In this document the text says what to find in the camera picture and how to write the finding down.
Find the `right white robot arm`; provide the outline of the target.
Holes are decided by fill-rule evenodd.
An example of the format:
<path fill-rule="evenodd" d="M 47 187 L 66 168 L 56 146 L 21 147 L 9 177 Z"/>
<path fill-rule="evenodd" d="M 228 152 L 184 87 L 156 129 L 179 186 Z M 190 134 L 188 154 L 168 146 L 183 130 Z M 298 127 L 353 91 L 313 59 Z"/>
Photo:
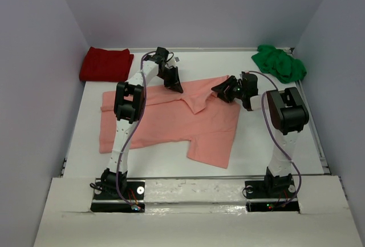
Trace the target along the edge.
<path fill-rule="evenodd" d="M 299 136 L 309 122 L 309 111 L 295 87 L 279 90 L 275 86 L 258 93 L 258 71 L 242 72 L 240 78 L 228 77 L 211 88 L 226 103 L 236 99 L 247 111 L 261 110 L 266 128 L 274 144 L 273 154 L 262 180 L 246 181 L 242 190 L 248 199 L 281 199 L 287 203 L 297 198 L 302 174 L 293 161 Z"/>

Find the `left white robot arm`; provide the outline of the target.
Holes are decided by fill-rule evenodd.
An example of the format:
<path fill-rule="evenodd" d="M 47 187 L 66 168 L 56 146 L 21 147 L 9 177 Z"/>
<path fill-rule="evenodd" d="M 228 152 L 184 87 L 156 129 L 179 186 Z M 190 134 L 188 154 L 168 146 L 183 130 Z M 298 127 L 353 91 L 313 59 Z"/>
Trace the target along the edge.
<path fill-rule="evenodd" d="M 142 56 L 139 71 L 116 86 L 113 112 L 116 116 L 116 135 L 111 159 L 101 175 L 100 187 L 122 196 L 127 189 L 128 153 L 131 139 L 144 114 L 147 85 L 154 78 L 163 80 L 166 89 L 183 93 L 178 68 L 170 65 L 174 54 L 158 47 Z"/>

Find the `pink t shirt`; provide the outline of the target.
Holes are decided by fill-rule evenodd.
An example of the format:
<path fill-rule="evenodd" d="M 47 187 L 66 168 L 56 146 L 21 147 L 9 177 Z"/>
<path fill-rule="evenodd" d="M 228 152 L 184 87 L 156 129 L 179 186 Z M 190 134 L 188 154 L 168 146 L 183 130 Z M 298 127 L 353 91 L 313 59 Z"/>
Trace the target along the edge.
<path fill-rule="evenodd" d="M 212 87 L 228 76 L 182 83 L 184 92 L 147 88 L 147 106 L 131 148 L 189 141 L 189 159 L 227 168 L 241 107 L 218 98 Z"/>

